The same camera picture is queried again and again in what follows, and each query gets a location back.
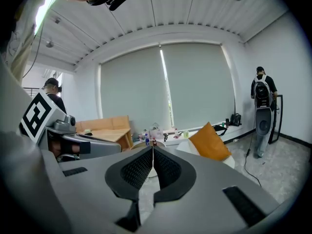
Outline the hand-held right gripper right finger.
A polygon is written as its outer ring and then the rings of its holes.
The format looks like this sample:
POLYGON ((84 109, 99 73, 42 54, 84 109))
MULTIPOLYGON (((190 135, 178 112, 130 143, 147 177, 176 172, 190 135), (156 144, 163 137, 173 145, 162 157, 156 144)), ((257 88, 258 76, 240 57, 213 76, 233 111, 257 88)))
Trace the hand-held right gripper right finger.
POLYGON ((142 234, 236 234, 248 224, 223 190, 237 186, 264 214, 279 203, 263 188, 230 166, 180 150, 167 151, 193 165, 196 181, 179 200, 157 203, 140 227, 142 234))

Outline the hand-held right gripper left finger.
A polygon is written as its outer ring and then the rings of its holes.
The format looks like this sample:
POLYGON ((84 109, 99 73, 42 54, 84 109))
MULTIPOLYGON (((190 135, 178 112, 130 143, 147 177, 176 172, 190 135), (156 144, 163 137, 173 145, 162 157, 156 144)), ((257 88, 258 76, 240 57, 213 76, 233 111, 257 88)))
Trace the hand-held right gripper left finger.
POLYGON ((54 192, 75 233, 154 233, 148 218, 140 224, 139 189, 152 166, 152 150, 58 163, 42 151, 54 192))

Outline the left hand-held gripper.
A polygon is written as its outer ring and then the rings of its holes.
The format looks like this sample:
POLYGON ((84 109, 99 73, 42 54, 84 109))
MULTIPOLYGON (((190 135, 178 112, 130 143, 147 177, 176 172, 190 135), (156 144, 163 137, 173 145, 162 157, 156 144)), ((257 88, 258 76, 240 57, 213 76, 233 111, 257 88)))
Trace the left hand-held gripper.
POLYGON ((76 120, 64 113, 43 91, 33 97, 19 124, 21 134, 29 137, 42 150, 48 150, 48 139, 61 139, 57 161, 90 159, 121 152, 116 142, 76 134, 76 120))

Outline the person's left hand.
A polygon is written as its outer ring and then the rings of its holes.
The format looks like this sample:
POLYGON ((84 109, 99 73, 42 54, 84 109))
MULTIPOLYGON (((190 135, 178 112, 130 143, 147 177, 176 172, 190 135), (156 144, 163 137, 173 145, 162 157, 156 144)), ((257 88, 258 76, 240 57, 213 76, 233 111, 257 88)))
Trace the person's left hand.
POLYGON ((58 157, 61 154, 78 154, 80 152, 80 146, 62 138, 49 138, 48 150, 51 151, 55 157, 58 157))

